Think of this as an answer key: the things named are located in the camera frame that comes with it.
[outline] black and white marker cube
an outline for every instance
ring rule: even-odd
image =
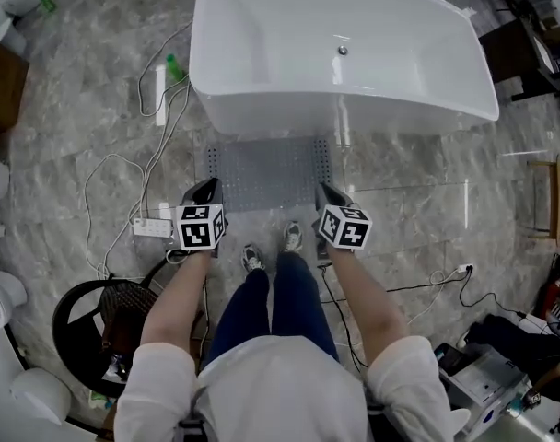
[[[371,228],[372,220],[366,211],[328,204],[319,233],[337,249],[364,249]]]
[[[222,204],[178,206],[176,219],[184,250],[214,249],[225,233]]]

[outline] wooden stool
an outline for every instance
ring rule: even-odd
[[[556,162],[528,162],[530,167],[547,167],[550,176],[550,230],[548,236],[530,236],[532,239],[556,239],[560,247],[560,156]]]

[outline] tile floor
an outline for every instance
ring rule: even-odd
[[[158,146],[160,128],[153,118],[139,115],[137,78],[161,42],[190,21],[194,0],[54,1],[54,14],[34,12],[17,24],[29,41],[30,70],[19,122],[0,141],[0,158],[12,172],[10,193],[0,202],[0,221],[7,226],[6,237],[0,238],[0,269],[18,276],[28,289],[28,304],[17,309],[10,323],[28,360],[65,381],[76,396],[74,417],[99,425],[104,412],[88,408],[86,389],[54,351],[51,317],[70,287],[96,276],[85,249],[88,219],[82,190],[89,173],[112,152],[144,165]],[[494,11],[502,6],[498,0],[450,1],[476,12],[472,22],[479,34],[508,17]],[[188,64],[189,42],[189,33],[184,33],[167,47],[183,66]],[[152,76],[143,88],[146,106],[153,107]],[[508,103],[511,85],[496,88],[502,102],[499,121],[469,131],[442,137],[355,131],[349,139],[330,136],[336,184],[374,219],[368,247],[359,255],[385,287],[427,283],[435,270],[449,272],[472,262],[476,269],[467,301],[496,291],[507,307],[532,305],[554,244],[527,239],[534,222],[547,226],[547,184],[531,174],[526,162],[560,154],[560,105],[552,96]],[[180,107],[176,101],[173,113]],[[213,129],[192,93],[189,109],[151,177],[149,213],[156,215],[160,202],[177,204],[189,186],[204,178],[209,143],[237,139]],[[138,197],[139,181],[135,169],[115,159],[90,181],[92,263],[101,261],[121,229]],[[284,222],[296,218],[308,225],[314,216],[312,205],[228,215],[228,233],[208,282],[214,320],[241,283],[240,247],[254,241],[272,259]],[[304,254],[314,266],[309,228],[306,242]],[[139,276],[163,253],[160,239],[137,238],[127,230],[109,266],[117,275]],[[165,270],[159,282],[165,285],[173,272]],[[340,296],[331,270],[327,278]],[[458,285],[446,286],[433,309],[414,321],[413,331],[433,344],[454,343],[473,320],[498,311],[490,298],[463,308],[459,291]],[[424,289],[394,297],[410,319],[437,292]],[[320,293],[328,298],[321,281]],[[344,326],[334,306],[325,307],[342,361],[354,371]],[[345,315],[362,354],[347,306]]]

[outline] green object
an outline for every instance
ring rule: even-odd
[[[173,54],[168,54],[166,57],[166,61],[168,62],[168,70],[171,76],[174,78],[176,82],[181,82],[184,77],[186,77],[186,72],[180,68],[178,65],[178,61]]]
[[[41,0],[41,5],[49,13],[52,13],[57,9],[57,5],[54,3],[53,0]]]

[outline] gray perforated mat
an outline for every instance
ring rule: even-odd
[[[317,183],[333,183],[329,147],[319,137],[218,143],[206,148],[206,165],[223,184],[228,212],[312,204]]]

